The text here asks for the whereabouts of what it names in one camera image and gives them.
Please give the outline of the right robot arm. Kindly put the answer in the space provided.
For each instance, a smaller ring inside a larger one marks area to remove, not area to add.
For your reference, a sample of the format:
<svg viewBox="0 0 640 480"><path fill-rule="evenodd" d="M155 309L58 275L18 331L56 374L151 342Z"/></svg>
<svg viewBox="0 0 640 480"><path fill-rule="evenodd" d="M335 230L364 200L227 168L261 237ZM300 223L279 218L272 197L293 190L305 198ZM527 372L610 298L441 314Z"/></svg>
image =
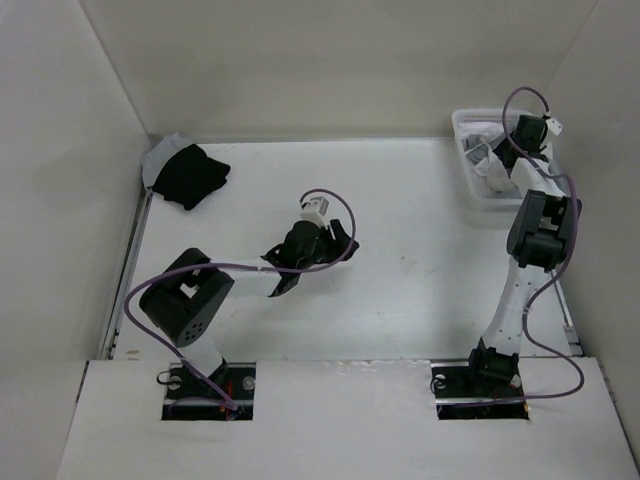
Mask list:
<svg viewBox="0 0 640 480"><path fill-rule="evenodd" d="M495 403L503 389L523 392L518 370L523 339L561 355L533 339L529 330L534 302L566 270L581 213L573 181L552 173L544 153L550 121L548 116L520 116L514 128L505 129L496 151L522 202L507 237L509 269L498 307L463 373L471 393Z"/></svg>

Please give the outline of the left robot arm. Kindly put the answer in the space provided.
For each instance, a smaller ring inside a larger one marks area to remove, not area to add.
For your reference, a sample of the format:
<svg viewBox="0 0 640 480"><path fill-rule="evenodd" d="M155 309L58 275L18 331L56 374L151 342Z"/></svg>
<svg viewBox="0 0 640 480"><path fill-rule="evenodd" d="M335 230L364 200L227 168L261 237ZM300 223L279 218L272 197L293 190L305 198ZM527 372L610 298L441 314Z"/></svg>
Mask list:
<svg viewBox="0 0 640 480"><path fill-rule="evenodd" d="M351 259L359 248L338 219L299 220L284 239L249 264L216 263L197 248L185 250L163 274L140 286L139 308L190 376L190 386L206 399L229 404L233 388L228 362L207 330L229 298L278 298L298 286L305 273Z"/></svg>

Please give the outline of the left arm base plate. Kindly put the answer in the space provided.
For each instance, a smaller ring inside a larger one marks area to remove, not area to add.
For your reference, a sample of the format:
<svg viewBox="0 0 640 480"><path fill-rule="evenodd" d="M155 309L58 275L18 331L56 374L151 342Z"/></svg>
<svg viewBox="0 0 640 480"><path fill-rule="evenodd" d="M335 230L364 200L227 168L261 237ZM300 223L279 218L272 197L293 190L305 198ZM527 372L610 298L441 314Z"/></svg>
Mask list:
<svg viewBox="0 0 640 480"><path fill-rule="evenodd" d="M203 384L180 363L160 372L156 383L164 388L163 421L251 421L254 416L257 368L255 363L231 363L213 376L213 381L238 408L221 404L218 392Z"/></svg>

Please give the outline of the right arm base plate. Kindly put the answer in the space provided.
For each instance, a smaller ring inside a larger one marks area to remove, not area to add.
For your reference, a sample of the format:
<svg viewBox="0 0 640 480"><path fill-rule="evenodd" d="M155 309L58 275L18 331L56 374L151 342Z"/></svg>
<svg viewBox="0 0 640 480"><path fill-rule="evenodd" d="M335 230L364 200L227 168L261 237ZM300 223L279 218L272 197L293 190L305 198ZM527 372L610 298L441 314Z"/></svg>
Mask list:
<svg viewBox="0 0 640 480"><path fill-rule="evenodd" d="M465 362L436 362L431 373L439 420L529 419L519 378L515 383L472 379Z"/></svg>

